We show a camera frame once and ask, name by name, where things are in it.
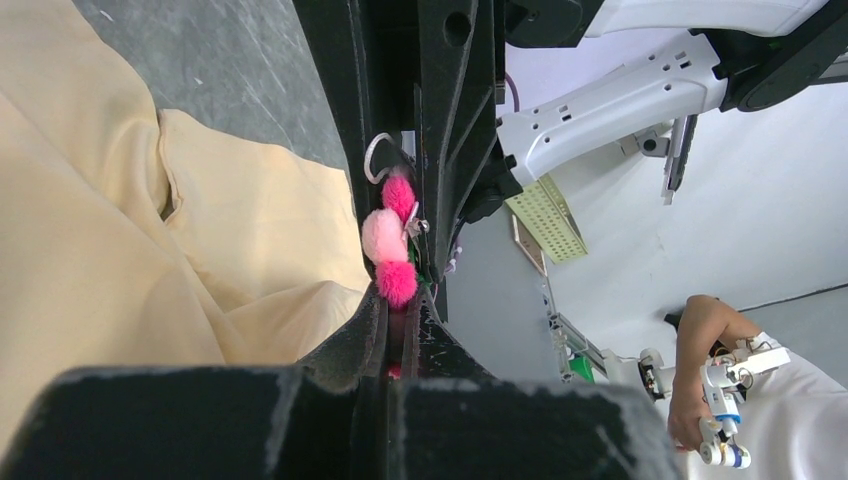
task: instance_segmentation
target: yellow-green perforated plate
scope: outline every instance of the yellow-green perforated plate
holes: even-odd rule
[[[549,175],[506,204],[554,263],[588,253],[568,204]]]

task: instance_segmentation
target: white bracket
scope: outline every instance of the white bracket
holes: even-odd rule
[[[636,28],[714,28],[788,35],[827,0],[604,0],[587,37]]]
[[[536,108],[501,117],[498,137],[512,173],[529,185],[558,165],[651,125],[718,107],[727,88],[704,35],[688,32],[662,51]]]

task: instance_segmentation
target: gray floor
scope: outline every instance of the gray floor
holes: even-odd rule
[[[291,0],[74,0],[157,108],[346,169]]]

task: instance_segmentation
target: white wall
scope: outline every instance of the white wall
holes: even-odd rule
[[[447,275],[448,331],[498,378],[559,381],[544,280],[512,240],[508,210],[465,226],[460,239]]]
[[[640,55],[673,35],[622,33],[643,37],[616,34],[573,51],[510,50],[522,108],[591,80],[589,70],[614,68],[619,61],[604,51]],[[661,159],[587,156],[563,165],[553,175],[590,253],[551,269],[560,311],[601,348],[620,344],[621,354],[634,355],[657,346],[673,358],[661,314],[691,294],[748,307],[845,283],[846,121],[848,85],[810,88],[756,114],[702,115],[669,207],[659,197]]]
[[[781,345],[848,386],[848,288],[745,312]]]

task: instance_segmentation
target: person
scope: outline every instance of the person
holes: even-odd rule
[[[678,325],[675,376],[668,430],[679,444],[681,468],[691,479],[848,478],[848,391],[813,364],[789,351],[790,363],[754,377],[739,406],[738,444],[751,453],[747,469],[706,465],[697,453],[704,401],[700,367],[715,342],[728,350],[737,340],[754,349],[780,343],[717,298],[688,299]]]

